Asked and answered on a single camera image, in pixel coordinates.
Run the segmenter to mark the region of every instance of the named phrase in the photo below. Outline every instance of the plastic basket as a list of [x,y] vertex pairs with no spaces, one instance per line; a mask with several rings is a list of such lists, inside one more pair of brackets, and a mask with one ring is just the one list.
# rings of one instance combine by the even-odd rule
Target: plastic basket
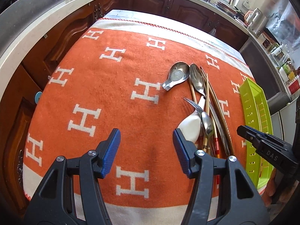
[[[273,134],[271,116],[265,94],[261,87],[246,78],[239,87],[244,110],[245,124],[264,133]],[[257,189],[266,185],[273,166],[255,153],[252,144],[246,141],[246,172]]]

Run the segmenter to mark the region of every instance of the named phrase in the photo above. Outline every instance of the countertop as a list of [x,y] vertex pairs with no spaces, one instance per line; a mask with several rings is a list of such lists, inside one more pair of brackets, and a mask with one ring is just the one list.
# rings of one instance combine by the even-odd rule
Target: countertop
[[[13,72],[16,70],[30,49],[38,42],[38,40],[66,16],[91,1],[93,0],[65,0],[46,11],[43,15],[33,21],[27,28],[20,32],[17,38],[10,44],[4,54],[0,57],[0,98],[2,97],[9,80],[13,75]],[[241,29],[245,34],[251,36],[251,33],[244,27],[244,25],[214,5],[204,0],[190,1],[217,13]]]

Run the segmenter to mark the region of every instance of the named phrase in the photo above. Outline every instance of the metal screw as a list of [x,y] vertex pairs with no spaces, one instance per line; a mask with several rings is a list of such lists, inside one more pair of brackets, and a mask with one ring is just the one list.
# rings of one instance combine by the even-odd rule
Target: metal screw
[[203,150],[197,150],[197,151],[196,151],[196,154],[197,154],[198,156],[204,156],[204,155],[205,155],[205,151],[203,151]]
[[237,158],[235,156],[230,156],[229,157],[229,161],[231,162],[235,162],[237,160]]
[[58,162],[62,162],[64,159],[65,159],[65,158],[64,158],[63,156],[58,156],[58,157],[56,158],[56,160],[57,160]]
[[94,156],[97,152],[95,150],[88,151],[89,156]]

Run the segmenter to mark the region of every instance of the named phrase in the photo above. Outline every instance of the utensil pile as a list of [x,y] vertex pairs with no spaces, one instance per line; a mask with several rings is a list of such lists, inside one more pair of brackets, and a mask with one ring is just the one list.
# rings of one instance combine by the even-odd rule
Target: utensil pile
[[[162,87],[168,91],[173,86],[187,79],[189,79],[193,101],[185,97],[184,100],[191,104],[195,108],[195,111],[187,116],[179,124],[178,128],[180,128],[186,140],[194,144],[198,140],[202,130],[203,141],[201,149],[211,156],[220,157],[219,143],[222,143],[227,156],[234,155],[226,120],[209,82],[208,74],[204,72],[202,67],[199,69],[196,64],[188,66],[184,62],[177,62],[171,67],[169,77],[162,84]],[[198,103],[195,90],[201,95]]]

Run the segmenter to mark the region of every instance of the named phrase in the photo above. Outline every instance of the cabinet door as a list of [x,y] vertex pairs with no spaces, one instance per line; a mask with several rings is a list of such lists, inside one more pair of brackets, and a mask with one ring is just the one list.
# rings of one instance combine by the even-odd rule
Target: cabinet door
[[19,65],[0,102],[0,193],[20,216],[28,205],[22,178],[24,147],[39,91]]
[[126,10],[168,17],[173,0],[124,0]]
[[233,47],[237,51],[248,40],[249,36],[241,31],[238,27],[230,23],[223,17],[216,15],[214,25],[216,25],[215,37]]
[[174,0],[169,18],[208,33],[213,29],[214,12],[188,0]]
[[23,67],[41,89],[72,45],[93,24],[94,6],[84,5],[65,17],[29,51]]
[[105,16],[113,9],[123,9],[123,0],[100,0],[101,12]]

